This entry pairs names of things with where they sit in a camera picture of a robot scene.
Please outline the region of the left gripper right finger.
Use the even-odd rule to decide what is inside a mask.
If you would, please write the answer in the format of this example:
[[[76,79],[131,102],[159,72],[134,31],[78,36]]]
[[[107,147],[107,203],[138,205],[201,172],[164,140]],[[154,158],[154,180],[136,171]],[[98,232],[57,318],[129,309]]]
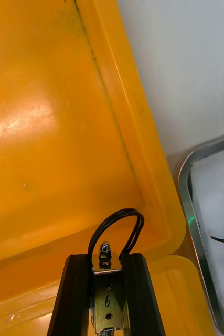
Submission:
[[[150,272],[140,253],[123,254],[124,335],[165,335]]]

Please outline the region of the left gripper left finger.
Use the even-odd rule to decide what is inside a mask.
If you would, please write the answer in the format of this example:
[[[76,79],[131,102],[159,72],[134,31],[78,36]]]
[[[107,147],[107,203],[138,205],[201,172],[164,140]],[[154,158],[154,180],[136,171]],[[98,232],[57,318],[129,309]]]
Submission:
[[[92,284],[91,255],[70,255],[65,262],[48,335],[87,335]]]

